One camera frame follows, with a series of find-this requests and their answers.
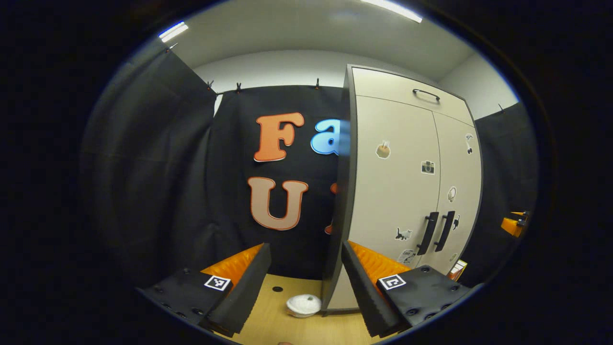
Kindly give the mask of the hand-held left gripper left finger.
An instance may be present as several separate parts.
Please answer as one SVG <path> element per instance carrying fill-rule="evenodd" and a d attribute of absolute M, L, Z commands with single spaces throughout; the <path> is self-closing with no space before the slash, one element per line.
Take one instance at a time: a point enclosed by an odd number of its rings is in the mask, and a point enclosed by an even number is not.
<path fill-rule="evenodd" d="M 241 332 L 272 262 L 269 243 L 255 245 L 208 268 L 183 268 L 137 291 L 203 330 L 233 337 Z"/>

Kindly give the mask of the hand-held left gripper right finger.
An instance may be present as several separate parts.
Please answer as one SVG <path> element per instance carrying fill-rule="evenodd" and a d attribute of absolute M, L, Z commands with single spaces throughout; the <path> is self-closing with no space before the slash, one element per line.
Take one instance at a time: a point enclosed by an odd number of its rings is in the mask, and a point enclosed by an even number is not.
<path fill-rule="evenodd" d="M 409 269 L 352 241 L 343 241 L 341 260 L 372 337 L 418 327 L 449 312 L 472 292 L 429 265 Z"/>

